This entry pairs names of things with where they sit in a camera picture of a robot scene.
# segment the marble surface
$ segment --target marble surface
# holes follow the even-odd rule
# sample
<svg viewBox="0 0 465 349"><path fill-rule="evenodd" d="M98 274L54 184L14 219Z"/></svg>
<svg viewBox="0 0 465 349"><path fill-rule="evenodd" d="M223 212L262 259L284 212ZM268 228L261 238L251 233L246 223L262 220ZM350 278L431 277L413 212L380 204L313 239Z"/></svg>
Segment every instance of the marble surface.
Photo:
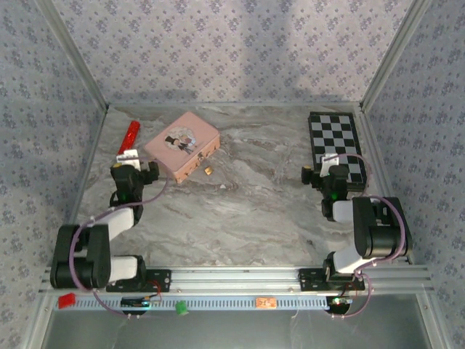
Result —
<svg viewBox="0 0 465 349"><path fill-rule="evenodd" d="M348 245L352 225L327 221L321 194L300 182L301 166L312 163L308 106L110 108L79 222L108 207L115 190L109 168L129 122L141 123L135 148L142 150L185 111L219 129L221 148L146 205L140 223L111 242L113 254L141 254L148 265L319 265ZM159 192L163 177L146 186L145 199Z"/></svg>

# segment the red block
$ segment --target red block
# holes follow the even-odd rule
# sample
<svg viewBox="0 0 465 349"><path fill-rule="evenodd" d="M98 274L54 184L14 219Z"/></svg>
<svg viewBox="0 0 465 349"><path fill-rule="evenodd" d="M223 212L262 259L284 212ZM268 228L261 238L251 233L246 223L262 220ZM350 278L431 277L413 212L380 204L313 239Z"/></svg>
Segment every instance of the red block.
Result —
<svg viewBox="0 0 465 349"><path fill-rule="evenodd" d="M58 298L58 309L63 309L76 304L76 295L68 293Z"/></svg>
<svg viewBox="0 0 465 349"><path fill-rule="evenodd" d="M131 121L128 127L128 132L126 132L126 136L124 136L123 142L121 143L121 148L119 148L118 155L121 155L128 149L132 149L137 133L139 132L139 128L140 123L138 121Z"/></svg>

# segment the floral wallpaper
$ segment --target floral wallpaper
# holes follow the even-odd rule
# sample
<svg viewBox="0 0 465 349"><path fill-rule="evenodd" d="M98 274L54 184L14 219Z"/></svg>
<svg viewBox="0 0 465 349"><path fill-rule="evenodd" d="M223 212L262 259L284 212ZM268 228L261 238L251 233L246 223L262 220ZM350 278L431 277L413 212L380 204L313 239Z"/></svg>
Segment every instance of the floral wallpaper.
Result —
<svg viewBox="0 0 465 349"><path fill-rule="evenodd" d="M109 103L356 101L411 0L53 0Z"/></svg>
<svg viewBox="0 0 465 349"><path fill-rule="evenodd" d="M18 348L102 114L33 0L0 1L0 348Z"/></svg>
<svg viewBox="0 0 465 349"><path fill-rule="evenodd" d="M417 262L465 348L465 2L434 0L369 111Z"/></svg>

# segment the pink box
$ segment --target pink box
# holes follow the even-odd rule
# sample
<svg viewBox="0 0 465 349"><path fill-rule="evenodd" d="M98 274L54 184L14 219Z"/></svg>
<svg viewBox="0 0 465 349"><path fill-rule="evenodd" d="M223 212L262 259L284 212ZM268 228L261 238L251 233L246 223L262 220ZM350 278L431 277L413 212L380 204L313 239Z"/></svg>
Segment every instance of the pink box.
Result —
<svg viewBox="0 0 465 349"><path fill-rule="evenodd" d="M204 159L219 148L219 131L194 113L187 112L145 145L181 183Z"/></svg>

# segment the chessboard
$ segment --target chessboard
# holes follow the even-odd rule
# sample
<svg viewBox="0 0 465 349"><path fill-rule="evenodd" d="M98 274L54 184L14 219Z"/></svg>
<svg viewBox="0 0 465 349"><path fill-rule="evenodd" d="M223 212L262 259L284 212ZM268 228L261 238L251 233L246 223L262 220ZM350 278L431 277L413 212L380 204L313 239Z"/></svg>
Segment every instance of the chessboard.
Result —
<svg viewBox="0 0 465 349"><path fill-rule="evenodd" d="M358 142L354 116L351 113L311 112L308 118L312 142L313 168L321 170L321 156L326 153L356 153L362 155ZM363 191L366 170L363 162L351 156L339 158L339 164L349 169L347 188Z"/></svg>

